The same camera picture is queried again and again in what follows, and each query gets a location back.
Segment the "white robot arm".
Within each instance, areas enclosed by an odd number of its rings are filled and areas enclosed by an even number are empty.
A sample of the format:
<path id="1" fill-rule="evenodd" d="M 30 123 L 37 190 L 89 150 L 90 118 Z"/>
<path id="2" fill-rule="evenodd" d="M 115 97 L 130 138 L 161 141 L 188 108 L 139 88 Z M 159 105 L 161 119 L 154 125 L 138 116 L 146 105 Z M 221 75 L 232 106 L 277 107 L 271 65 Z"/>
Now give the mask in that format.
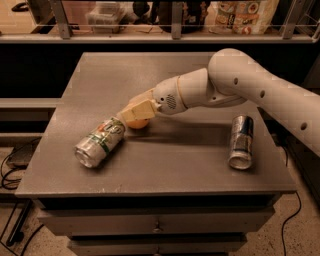
<path id="1" fill-rule="evenodd" d="M 125 123 L 174 115 L 193 107 L 224 108 L 252 101 L 320 155 L 320 96 L 281 79 L 236 49 L 223 49 L 208 66 L 166 79 L 132 98 Z"/>

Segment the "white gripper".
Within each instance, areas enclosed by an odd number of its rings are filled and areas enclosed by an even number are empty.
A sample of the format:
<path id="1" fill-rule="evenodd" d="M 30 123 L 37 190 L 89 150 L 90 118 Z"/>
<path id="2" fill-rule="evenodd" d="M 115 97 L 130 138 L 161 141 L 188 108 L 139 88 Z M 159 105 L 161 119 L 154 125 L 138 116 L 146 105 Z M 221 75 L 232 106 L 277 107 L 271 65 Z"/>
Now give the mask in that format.
<path id="1" fill-rule="evenodd" d="M 125 122 L 132 122 L 154 118 L 158 109 L 166 115 L 187 110 L 179 93 L 177 77 L 166 79 L 157 84 L 154 90 L 147 90 L 131 98 L 120 115 Z"/>

